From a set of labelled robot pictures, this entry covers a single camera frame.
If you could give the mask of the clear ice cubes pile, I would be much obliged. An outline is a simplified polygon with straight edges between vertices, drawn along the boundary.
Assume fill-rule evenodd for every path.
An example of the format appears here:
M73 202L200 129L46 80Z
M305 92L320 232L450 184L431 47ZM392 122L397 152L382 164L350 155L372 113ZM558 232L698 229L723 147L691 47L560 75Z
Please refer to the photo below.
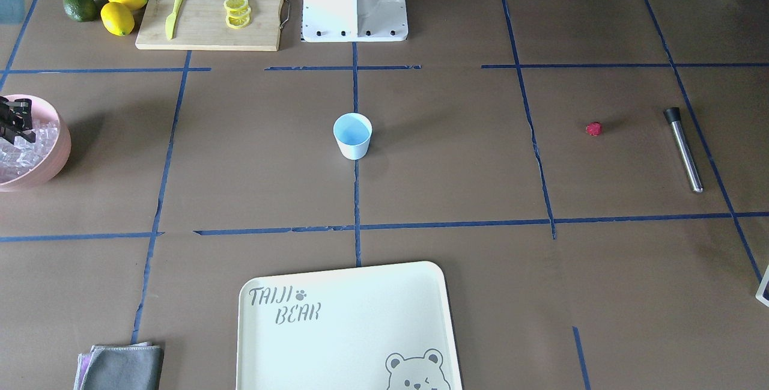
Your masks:
M5 139L1 142L1 182L13 181L42 164L53 150L60 133L57 121L33 121L35 141L16 137L14 144Z

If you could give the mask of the light blue plastic cup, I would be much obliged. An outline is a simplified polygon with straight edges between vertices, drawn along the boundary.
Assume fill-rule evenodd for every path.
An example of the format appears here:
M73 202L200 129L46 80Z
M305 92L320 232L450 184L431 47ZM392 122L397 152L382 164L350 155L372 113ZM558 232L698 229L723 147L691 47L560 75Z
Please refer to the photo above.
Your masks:
M360 113L346 113L335 121L333 133L341 154L348 160L359 160L367 154L372 124Z

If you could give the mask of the pink bowl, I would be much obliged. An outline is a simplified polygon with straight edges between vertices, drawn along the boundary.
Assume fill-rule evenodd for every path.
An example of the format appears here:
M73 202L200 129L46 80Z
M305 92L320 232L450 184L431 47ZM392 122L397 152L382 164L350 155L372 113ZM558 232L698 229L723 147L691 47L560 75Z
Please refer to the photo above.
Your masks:
M50 105L46 100L27 94L12 94L5 97L8 97L11 100L16 98L30 98L33 120L39 120L41 122L57 121L60 123L60 133L53 150L46 159L42 160L41 165L37 166L27 174L17 177L13 181L2 183L1 190L20 191L44 184L63 169L63 166L65 166L70 156L71 137L69 129L66 123L61 119L58 111L56 111L54 106Z

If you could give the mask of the green avocado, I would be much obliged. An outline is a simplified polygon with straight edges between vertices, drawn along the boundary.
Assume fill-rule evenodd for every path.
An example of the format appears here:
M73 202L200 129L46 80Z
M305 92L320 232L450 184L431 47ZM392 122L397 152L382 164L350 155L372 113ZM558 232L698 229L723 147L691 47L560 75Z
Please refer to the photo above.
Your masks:
M94 0L62 0L65 15L74 22L93 22L99 17Z

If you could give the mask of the yellow lemon lower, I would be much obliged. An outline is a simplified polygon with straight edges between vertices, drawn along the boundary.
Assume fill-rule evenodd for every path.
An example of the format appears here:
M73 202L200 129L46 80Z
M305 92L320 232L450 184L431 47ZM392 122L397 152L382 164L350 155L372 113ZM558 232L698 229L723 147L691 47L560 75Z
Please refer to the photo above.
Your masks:
M131 10L122 3L108 2L102 7L100 17L107 31L115 36L129 35L135 28Z

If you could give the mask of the yellow plastic knife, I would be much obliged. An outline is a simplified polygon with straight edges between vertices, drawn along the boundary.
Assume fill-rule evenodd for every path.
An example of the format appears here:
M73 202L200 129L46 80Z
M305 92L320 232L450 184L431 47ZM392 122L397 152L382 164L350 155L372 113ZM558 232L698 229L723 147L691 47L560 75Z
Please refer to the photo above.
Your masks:
M175 28L178 19L178 13L184 0L173 0L171 11L165 19L165 37L166 40L172 40L175 37Z

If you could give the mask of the bamboo cutting board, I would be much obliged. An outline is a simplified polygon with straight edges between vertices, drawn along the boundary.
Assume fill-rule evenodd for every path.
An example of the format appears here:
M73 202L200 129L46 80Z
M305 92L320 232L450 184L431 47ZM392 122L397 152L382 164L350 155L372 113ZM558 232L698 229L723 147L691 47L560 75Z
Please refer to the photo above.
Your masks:
M278 50L285 0L248 0L252 21L242 29L226 26L224 1L184 0L178 13L175 37L166 40L165 19L173 0L148 0L135 46L142 50Z

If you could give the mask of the lemon slices stack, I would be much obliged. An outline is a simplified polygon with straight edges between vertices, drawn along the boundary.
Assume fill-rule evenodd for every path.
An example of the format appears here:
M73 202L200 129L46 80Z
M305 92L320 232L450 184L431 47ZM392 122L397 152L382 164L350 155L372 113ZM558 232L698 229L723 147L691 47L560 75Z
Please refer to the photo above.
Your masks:
M231 29L246 28L252 21L252 9L248 0L225 0L225 24Z

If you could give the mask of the grey folded cloth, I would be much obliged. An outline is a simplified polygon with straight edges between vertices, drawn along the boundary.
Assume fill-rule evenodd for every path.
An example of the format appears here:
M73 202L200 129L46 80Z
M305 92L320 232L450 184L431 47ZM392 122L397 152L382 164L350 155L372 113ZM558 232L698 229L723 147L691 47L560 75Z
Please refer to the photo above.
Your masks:
M94 344L78 357L74 389L157 389L164 352L152 343Z

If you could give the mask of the cream bear tray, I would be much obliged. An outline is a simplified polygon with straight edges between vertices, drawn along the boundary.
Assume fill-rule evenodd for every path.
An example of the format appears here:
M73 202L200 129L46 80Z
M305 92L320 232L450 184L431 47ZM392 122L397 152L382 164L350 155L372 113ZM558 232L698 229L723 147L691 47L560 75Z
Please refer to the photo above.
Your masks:
M444 272L430 261L253 278L237 389L462 389Z

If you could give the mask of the red strawberry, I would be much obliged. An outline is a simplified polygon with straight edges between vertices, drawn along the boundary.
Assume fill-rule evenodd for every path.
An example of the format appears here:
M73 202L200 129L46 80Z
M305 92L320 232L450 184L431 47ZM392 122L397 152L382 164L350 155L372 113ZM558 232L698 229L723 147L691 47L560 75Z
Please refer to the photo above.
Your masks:
M586 133L592 137L598 137L603 133L603 124L601 122L591 122L585 127Z

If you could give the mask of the steel muddler black tip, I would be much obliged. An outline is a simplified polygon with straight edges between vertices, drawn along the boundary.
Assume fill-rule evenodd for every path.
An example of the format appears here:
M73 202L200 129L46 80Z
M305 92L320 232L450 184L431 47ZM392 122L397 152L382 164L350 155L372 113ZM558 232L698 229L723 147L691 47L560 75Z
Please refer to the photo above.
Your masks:
M663 111L663 114L667 123L671 127L673 138L675 138L676 147L678 147L690 189L694 193L702 193L704 191L704 187L701 182L695 159L692 155L692 152L690 151L690 146L688 144L687 136L683 127L680 108L667 108Z

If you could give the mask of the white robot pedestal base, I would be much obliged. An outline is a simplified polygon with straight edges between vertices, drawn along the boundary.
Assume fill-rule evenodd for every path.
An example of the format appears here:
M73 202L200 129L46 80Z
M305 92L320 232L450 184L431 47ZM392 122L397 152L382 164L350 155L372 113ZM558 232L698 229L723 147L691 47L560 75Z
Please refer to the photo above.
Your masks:
M302 0L300 29L308 43L401 42L406 0Z

